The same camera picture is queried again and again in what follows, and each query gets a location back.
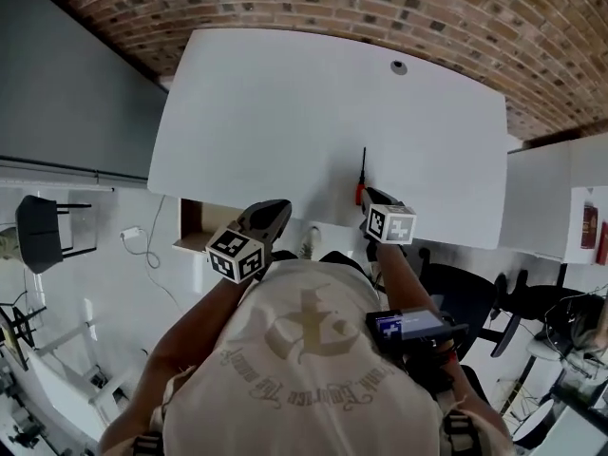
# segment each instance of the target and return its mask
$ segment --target screwdriver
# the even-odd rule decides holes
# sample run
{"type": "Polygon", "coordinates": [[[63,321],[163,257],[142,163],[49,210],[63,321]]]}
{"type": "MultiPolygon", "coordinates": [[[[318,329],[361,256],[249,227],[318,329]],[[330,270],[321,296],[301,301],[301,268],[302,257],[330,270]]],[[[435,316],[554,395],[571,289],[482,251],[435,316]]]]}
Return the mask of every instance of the screwdriver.
{"type": "Polygon", "coordinates": [[[359,183],[357,184],[357,191],[354,195],[354,203],[357,206],[361,206],[361,193],[365,189],[365,153],[367,147],[363,147],[363,164],[361,165],[361,175],[359,176],[359,183]]]}

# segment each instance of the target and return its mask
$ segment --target cardboard box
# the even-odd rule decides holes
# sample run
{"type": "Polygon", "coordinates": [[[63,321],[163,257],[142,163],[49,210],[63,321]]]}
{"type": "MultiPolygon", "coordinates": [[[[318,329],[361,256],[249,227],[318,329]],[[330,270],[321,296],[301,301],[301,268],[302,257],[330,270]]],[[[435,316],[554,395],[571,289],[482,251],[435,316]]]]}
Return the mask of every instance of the cardboard box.
{"type": "Polygon", "coordinates": [[[205,247],[215,232],[238,218],[242,209],[208,202],[180,199],[178,232],[173,247],[191,254],[205,254],[205,247]]]}

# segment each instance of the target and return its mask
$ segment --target white desk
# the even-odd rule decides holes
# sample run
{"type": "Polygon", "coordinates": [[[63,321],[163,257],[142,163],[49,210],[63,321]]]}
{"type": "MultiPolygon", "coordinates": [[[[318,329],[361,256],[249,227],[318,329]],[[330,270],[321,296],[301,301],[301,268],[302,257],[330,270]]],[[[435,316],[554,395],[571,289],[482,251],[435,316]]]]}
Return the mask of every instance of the white desk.
{"type": "Polygon", "coordinates": [[[417,238],[497,246],[503,95],[406,54],[323,35],[193,32],[148,187],[238,208],[285,198],[294,218],[353,227],[364,146],[368,184],[413,207],[417,238]],[[405,76],[391,71],[393,60],[405,76]]]}

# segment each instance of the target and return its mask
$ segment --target gold logo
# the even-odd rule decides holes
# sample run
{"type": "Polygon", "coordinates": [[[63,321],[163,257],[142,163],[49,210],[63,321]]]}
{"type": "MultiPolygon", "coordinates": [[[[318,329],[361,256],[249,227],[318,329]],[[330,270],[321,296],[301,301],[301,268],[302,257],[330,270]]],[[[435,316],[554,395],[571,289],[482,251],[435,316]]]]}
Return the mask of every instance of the gold logo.
{"type": "MultiPolygon", "coordinates": [[[[319,311],[318,305],[321,299],[315,289],[302,289],[300,298],[302,302],[302,310],[294,313],[287,313],[279,316],[270,326],[264,339],[268,347],[279,358],[286,360],[292,349],[297,343],[303,341],[302,350],[297,357],[297,362],[300,363],[300,358],[303,354],[316,354],[318,356],[337,356],[339,354],[348,353],[354,342],[359,337],[360,331],[357,329],[356,334],[347,337],[340,341],[331,341],[323,343],[321,340],[321,323],[332,314],[331,311],[319,311]],[[290,341],[278,328],[276,322],[282,319],[292,321],[302,327],[302,336],[290,341]]],[[[338,319],[332,324],[332,329],[343,336],[347,326],[352,326],[344,319],[338,319]]]]}

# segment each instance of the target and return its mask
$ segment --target phone screen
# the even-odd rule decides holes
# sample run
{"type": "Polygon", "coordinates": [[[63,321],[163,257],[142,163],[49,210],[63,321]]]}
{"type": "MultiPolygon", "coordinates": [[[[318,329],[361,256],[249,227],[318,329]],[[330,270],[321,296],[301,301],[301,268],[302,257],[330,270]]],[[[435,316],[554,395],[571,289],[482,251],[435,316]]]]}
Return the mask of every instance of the phone screen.
{"type": "Polygon", "coordinates": [[[440,328],[444,324],[431,311],[421,310],[376,318],[376,329],[385,339],[401,337],[430,328],[440,328]]]}

